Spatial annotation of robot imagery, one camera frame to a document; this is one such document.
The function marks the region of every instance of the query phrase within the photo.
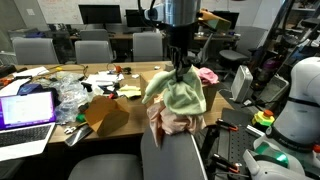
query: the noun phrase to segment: laptop screen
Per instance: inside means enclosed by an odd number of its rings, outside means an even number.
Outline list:
[[[51,92],[0,97],[0,130],[55,120]]]

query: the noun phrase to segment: computer monitor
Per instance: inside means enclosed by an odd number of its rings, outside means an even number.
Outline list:
[[[236,27],[239,13],[238,12],[230,12],[230,11],[212,11],[212,14],[219,16],[223,19],[229,20],[231,22],[230,29],[234,29]]]
[[[83,24],[122,23],[119,5],[79,4]]]
[[[144,17],[144,10],[140,13],[138,9],[126,9],[128,27],[149,27],[148,20]]]

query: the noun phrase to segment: laptop keyboard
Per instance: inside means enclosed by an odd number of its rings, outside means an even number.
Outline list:
[[[39,141],[46,138],[51,125],[0,133],[0,147]]]

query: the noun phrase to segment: laptop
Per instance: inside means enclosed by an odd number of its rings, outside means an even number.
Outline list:
[[[55,121],[51,92],[0,97],[0,161],[41,154]]]

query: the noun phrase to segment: pink cloth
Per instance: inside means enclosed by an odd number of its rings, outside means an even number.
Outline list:
[[[164,133],[172,135],[188,130],[194,134],[206,127],[202,115],[177,115],[167,109],[163,102],[151,105],[147,109],[147,114],[150,119],[150,127],[157,147],[161,146]]]
[[[197,72],[203,84],[217,84],[218,75],[216,75],[213,71],[208,68],[201,68]]]

